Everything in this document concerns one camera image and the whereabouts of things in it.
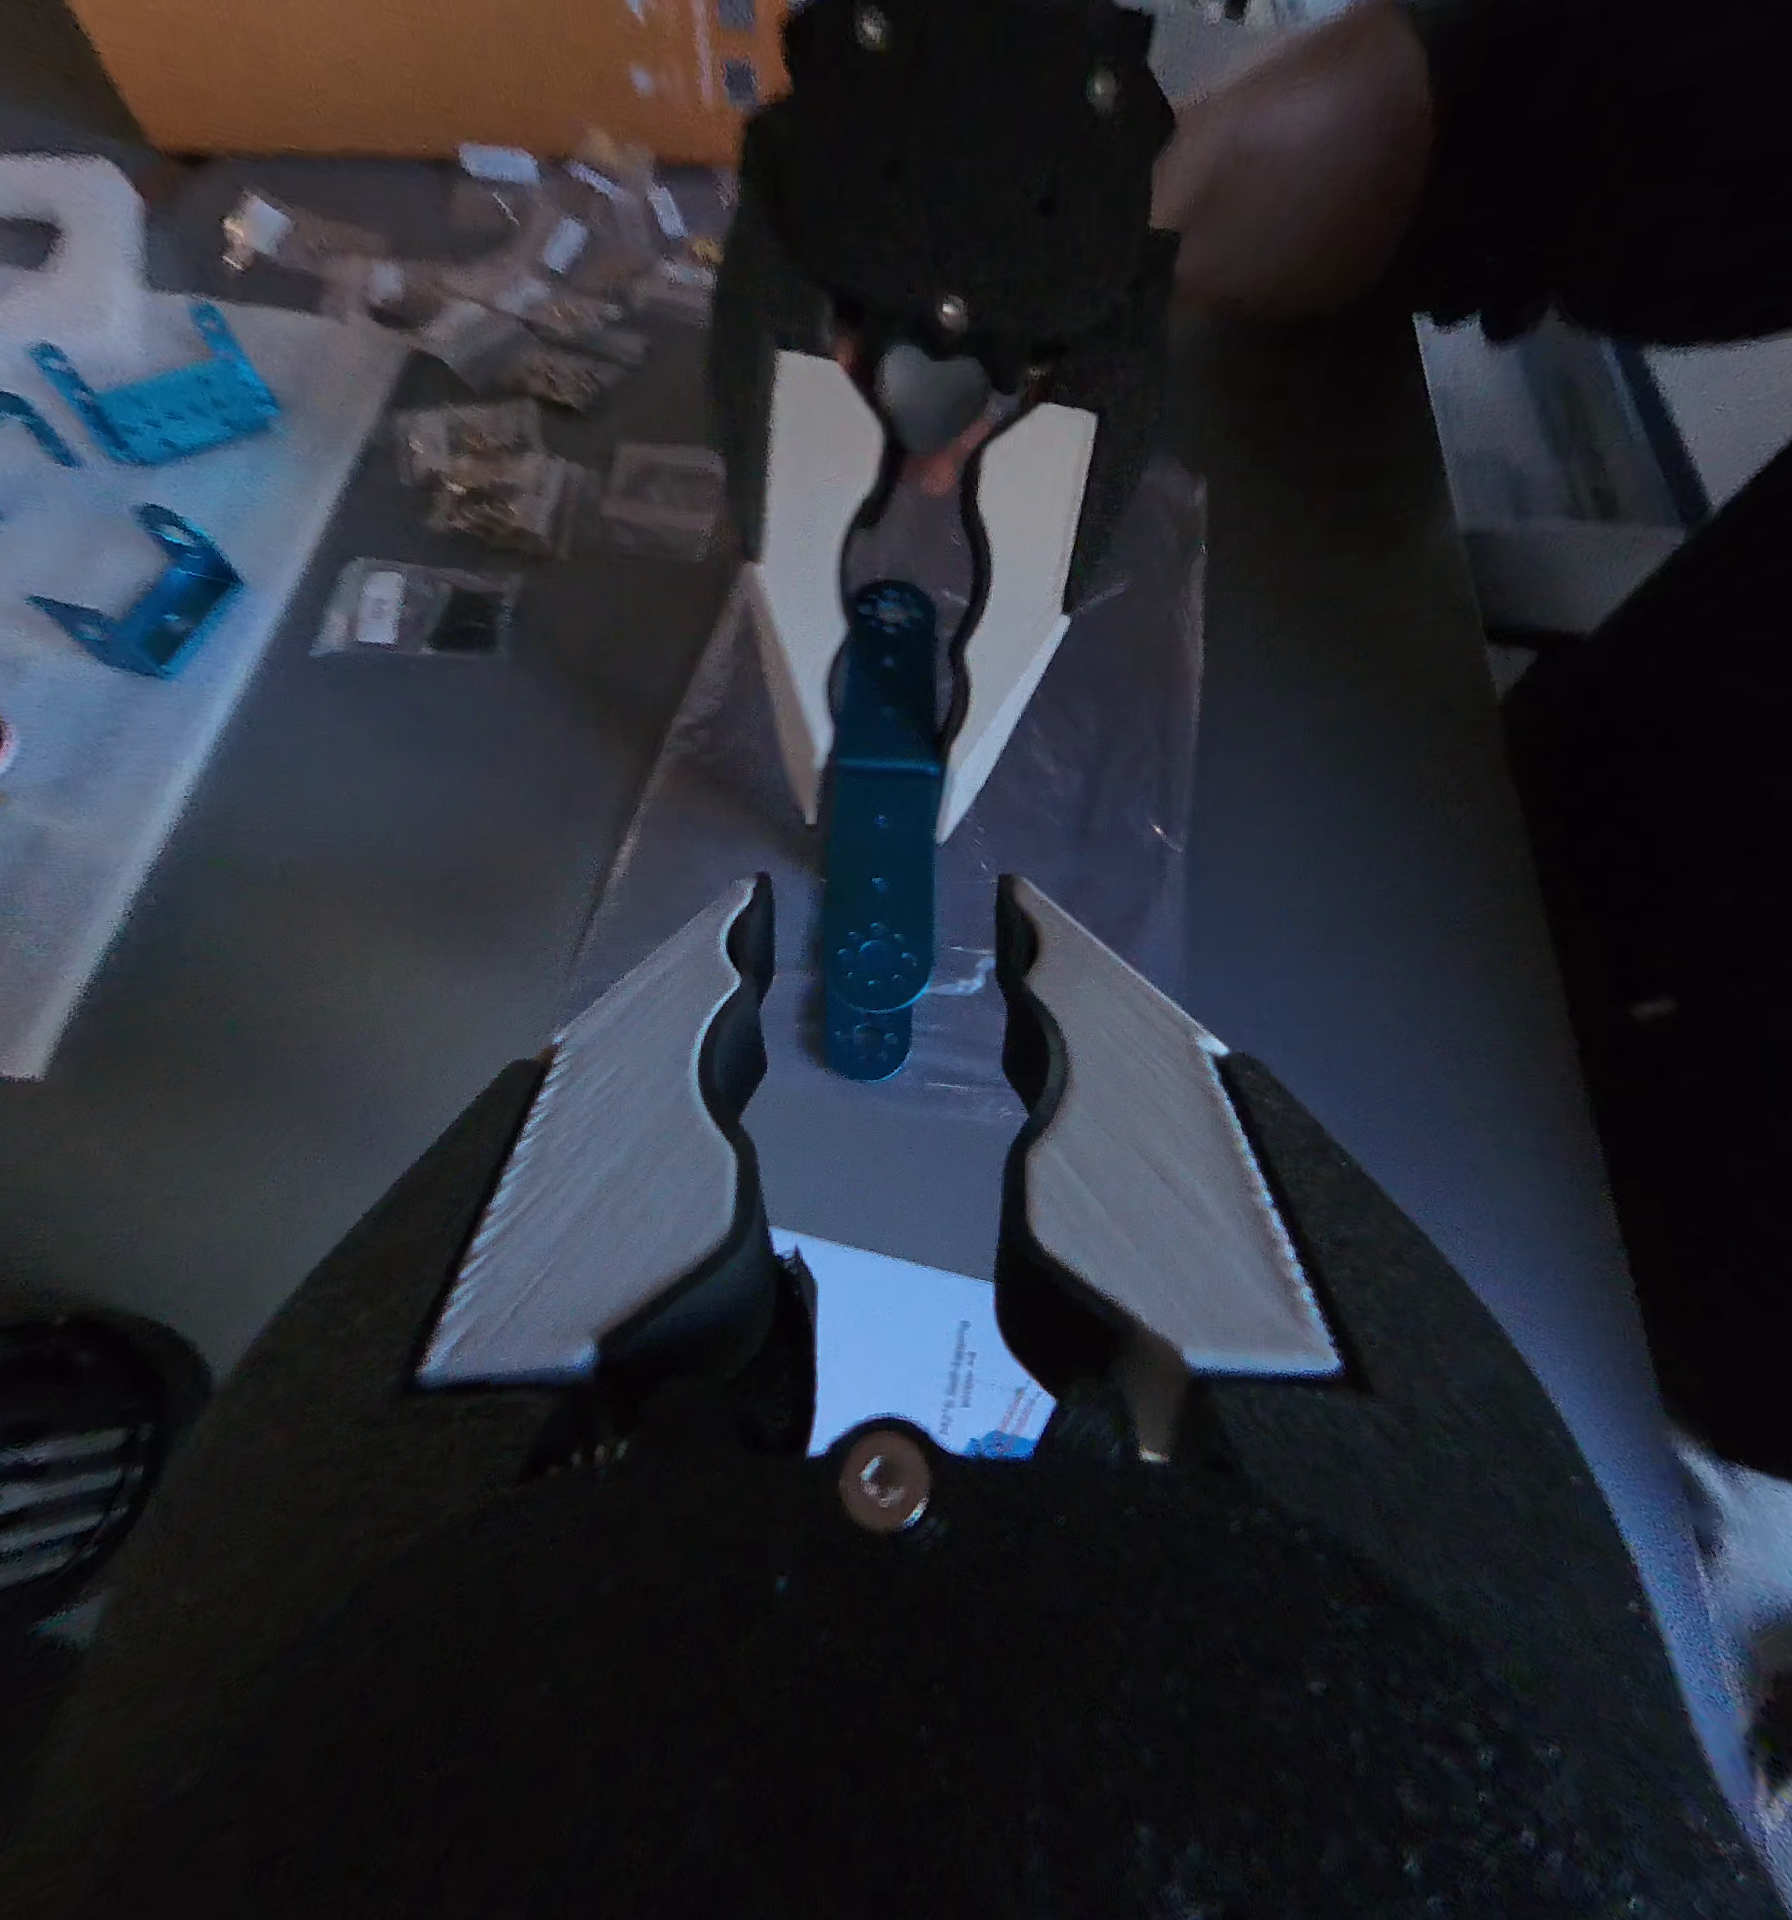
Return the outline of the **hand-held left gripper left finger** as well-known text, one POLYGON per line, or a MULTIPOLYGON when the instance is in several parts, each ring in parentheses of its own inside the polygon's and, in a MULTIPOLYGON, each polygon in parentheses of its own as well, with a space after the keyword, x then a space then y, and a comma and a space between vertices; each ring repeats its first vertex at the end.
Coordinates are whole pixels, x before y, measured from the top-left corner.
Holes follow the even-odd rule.
POLYGON ((416 1362, 418 1388, 735 1380, 776 1257, 743 1116, 775 899, 742 877, 553 1040, 416 1362))

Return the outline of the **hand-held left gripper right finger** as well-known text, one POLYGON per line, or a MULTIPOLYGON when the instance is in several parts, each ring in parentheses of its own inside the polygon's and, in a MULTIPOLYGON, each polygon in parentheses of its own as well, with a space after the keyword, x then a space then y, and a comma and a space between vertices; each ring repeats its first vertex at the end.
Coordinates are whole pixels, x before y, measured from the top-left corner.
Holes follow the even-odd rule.
POLYGON ((1021 875, 998 884, 995 979, 1025 1109, 995 1308, 1037 1383, 1163 1465, 1200 1385, 1343 1380, 1226 1047, 1021 875))

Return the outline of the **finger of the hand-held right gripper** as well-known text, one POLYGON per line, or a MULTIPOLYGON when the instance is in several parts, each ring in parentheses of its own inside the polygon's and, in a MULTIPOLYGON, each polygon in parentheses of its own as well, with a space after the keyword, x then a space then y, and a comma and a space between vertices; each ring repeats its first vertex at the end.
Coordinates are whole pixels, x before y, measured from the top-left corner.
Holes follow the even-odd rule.
POLYGON ((885 433, 837 360, 779 350, 771 373, 763 530, 743 589, 783 773, 815 827, 847 635, 845 553, 882 484, 885 433))
POLYGON ((938 835, 954 836, 989 783, 1072 625, 1067 611, 1097 418, 1040 400, 977 453, 977 617, 960 642, 962 709, 945 751, 938 835))

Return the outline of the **long blue metal bracket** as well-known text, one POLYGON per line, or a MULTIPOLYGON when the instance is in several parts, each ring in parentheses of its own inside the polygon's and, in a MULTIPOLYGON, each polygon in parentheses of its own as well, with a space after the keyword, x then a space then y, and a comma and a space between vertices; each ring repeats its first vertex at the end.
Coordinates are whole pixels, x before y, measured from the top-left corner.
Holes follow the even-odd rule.
POLYGON ((875 1087, 908 1064, 931 984, 945 753, 931 595, 875 581, 847 614, 825 811, 822 1054, 839 1077, 875 1087))

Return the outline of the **person's right hand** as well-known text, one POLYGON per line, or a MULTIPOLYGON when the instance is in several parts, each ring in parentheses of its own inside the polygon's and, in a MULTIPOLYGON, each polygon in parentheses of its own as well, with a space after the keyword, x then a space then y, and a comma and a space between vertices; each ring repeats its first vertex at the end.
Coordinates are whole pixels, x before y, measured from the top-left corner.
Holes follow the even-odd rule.
POLYGON ((1404 5, 1268 40, 1179 112, 1157 163, 1175 301, 1260 323, 1354 311, 1404 253, 1436 146, 1431 63, 1404 5))

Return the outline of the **clear plastic bag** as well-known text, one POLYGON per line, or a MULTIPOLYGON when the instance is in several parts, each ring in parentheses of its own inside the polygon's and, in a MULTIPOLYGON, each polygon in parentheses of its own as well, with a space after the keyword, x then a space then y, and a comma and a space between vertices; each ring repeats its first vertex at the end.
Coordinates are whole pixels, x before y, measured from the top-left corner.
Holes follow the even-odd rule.
POLYGON ((875 1087, 822 1059, 819 838, 783 774, 731 589, 642 783, 559 1026, 764 872, 769 1074, 742 1124, 766 1215, 859 1249, 986 1279, 1025 1104, 1001 1069, 995 888, 1019 875, 1169 996, 1184 990, 1186 843, 1204 663, 1205 486, 1154 457, 1014 737, 938 852, 936 964, 908 1064, 875 1087))

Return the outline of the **pile of small screw bags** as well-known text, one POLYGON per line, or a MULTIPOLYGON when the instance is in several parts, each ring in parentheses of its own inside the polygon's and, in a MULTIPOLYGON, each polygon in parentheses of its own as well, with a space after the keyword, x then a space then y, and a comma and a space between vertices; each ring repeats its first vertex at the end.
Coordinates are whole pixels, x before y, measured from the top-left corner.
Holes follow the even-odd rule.
POLYGON ((391 414, 384 432, 432 537, 532 564, 578 547, 709 559, 716 455, 564 448, 571 425, 609 414, 645 373, 655 323, 709 319, 715 249, 655 163, 596 134, 566 159, 466 145, 446 215, 461 239, 407 255, 371 228, 253 189, 223 218, 223 262, 307 280, 327 319, 371 329, 462 391, 391 414))

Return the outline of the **white paper sheet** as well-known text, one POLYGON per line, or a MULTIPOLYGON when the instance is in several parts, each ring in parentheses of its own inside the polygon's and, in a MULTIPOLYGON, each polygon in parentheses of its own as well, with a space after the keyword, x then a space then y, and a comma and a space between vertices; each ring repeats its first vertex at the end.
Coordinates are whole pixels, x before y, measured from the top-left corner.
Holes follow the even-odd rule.
POLYGON ((954 1456, 1032 1456, 1053 1400, 1008 1348, 992 1284, 789 1228, 773 1246, 815 1287, 811 1456, 882 1419, 954 1456))

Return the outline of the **person's body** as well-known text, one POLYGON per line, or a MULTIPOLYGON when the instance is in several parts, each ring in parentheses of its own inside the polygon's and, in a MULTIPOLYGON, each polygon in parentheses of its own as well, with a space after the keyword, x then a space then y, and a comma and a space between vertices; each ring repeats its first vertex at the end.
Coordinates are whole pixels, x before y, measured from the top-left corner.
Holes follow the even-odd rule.
POLYGON ((1666 1405, 1792 1481, 1792 437, 1506 734, 1666 1405))

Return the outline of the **orange cardboard box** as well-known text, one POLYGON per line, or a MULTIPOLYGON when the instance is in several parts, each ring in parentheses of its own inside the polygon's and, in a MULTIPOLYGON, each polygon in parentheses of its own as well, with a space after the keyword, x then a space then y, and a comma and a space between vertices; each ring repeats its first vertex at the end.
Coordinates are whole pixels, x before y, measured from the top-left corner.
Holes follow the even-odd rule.
POLYGON ((147 140, 187 158, 727 163, 786 89, 784 3, 70 3, 147 140))

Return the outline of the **white foam sheet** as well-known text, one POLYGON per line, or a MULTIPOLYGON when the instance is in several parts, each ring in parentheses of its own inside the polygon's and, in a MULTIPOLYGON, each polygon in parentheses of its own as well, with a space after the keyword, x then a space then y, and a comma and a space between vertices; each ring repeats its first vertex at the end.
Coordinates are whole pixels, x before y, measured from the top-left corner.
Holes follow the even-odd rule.
POLYGON ((157 469, 111 461, 30 360, 0 387, 78 457, 0 424, 0 1081, 42 1077, 289 609, 404 367, 386 332, 226 304, 281 403, 268 429, 157 469), (126 611, 164 569, 137 508, 180 514, 241 581, 172 677, 100 663, 33 595, 126 611))

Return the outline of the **white shoe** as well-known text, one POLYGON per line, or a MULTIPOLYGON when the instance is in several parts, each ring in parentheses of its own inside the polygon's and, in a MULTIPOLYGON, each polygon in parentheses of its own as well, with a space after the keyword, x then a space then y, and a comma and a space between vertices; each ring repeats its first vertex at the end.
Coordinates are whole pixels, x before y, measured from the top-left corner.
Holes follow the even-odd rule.
POLYGON ((1781 1820, 1792 1809, 1792 1481, 1685 1434, 1675 1450, 1757 1811, 1781 1820))

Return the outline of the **white foam block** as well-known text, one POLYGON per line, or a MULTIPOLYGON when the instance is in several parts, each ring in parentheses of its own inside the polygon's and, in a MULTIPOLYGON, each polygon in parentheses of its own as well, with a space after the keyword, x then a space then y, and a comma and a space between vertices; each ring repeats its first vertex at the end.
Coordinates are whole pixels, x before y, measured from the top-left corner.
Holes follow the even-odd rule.
POLYGON ((46 264, 0 287, 0 350, 126 360, 148 319, 145 208, 103 158, 0 156, 0 221, 52 228, 46 264))

